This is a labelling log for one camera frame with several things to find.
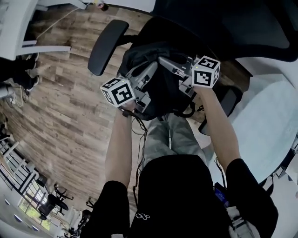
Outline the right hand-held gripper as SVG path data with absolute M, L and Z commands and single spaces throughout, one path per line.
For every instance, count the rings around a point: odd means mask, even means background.
M 158 63 L 175 75 L 181 77 L 179 90 L 189 97 L 193 96 L 194 86 L 212 88 L 219 78 L 220 61 L 203 56 L 192 58 L 182 56 L 179 62 L 165 57 L 159 57 Z

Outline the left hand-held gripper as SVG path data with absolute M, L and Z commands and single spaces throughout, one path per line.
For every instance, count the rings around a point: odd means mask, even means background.
M 135 101 L 136 108 L 144 112 L 151 99 L 149 93 L 144 89 L 151 81 L 158 63 L 141 63 L 132 68 L 125 76 L 118 75 L 101 86 L 101 91 L 108 103 L 115 107 Z

